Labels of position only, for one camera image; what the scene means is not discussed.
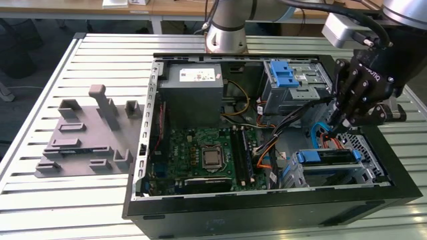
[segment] yellow wire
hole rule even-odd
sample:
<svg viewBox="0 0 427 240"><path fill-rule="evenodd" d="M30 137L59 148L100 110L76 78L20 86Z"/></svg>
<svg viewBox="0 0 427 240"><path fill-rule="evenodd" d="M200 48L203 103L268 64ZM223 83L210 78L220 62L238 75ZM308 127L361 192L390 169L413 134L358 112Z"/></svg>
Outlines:
<svg viewBox="0 0 427 240"><path fill-rule="evenodd" d="M238 111L238 112L234 112L234 113L222 113L220 115L222 116L238 116L238 115L243 114L250 108L250 96L248 96L247 92L243 90L243 88L240 87L240 85L235 81L228 80L228 82L235 84L235 86L244 93L244 96L246 96L246 107L244 107L244 109L242 111Z"/></svg>

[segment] blue plastic clip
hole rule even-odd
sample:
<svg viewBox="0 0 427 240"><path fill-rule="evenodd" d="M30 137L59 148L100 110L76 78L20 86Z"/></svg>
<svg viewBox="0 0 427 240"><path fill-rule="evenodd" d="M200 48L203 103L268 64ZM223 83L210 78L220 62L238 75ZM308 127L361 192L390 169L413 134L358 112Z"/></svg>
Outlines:
<svg viewBox="0 0 427 240"><path fill-rule="evenodd" d="M280 88L298 88L299 81L294 79L294 70L286 61L271 61L271 72Z"/></svg>
<svg viewBox="0 0 427 240"><path fill-rule="evenodd" d="M359 163L362 160L362 154L357 149L353 150L353 155L354 155L355 161Z"/></svg>
<svg viewBox="0 0 427 240"><path fill-rule="evenodd" d="M304 156L306 163L318 163L322 161L318 151L302 151L300 154Z"/></svg>

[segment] label on power supply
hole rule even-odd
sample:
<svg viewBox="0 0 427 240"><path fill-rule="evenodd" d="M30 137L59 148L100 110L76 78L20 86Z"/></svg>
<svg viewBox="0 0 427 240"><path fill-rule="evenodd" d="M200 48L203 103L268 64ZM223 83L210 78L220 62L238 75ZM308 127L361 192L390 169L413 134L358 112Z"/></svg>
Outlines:
<svg viewBox="0 0 427 240"><path fill-rule="evenodd" d="M214 68L183 68L179 71L180 82L214 82L215 79Z"/></svg>

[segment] paper on desk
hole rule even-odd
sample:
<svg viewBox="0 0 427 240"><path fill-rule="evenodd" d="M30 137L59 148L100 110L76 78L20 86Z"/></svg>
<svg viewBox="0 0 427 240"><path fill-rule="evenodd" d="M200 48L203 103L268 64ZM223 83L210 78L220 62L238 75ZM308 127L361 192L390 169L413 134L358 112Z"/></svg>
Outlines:
<svg viewBox="0 0 427 240"><path fill-rule="evenodd" d="M103 9L123 9L128 7L128 0L103 0Z"/></svg>

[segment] white cable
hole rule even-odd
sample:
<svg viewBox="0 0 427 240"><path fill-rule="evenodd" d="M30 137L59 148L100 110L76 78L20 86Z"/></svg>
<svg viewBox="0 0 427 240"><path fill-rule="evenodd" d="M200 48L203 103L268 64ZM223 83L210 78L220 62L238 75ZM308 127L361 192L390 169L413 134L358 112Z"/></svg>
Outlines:
<svg viewBox="0 0 427 240"><path fill-rule="evenodd" d="M255 126L255 125L252 125L252 124L232 122L232 121L230 121L226 117L223 117L223 119L226 119L227 122L230 122L232 125L248 126L248 127L256 128L256 129L267 129L267 127L263 127L263 126Z"/></svg>
<svg viewBox="0 0 427 240"><path fill-rule="evenodd" d="M46 89L44 87L40 86L11 86L8 89Z"/></svg>

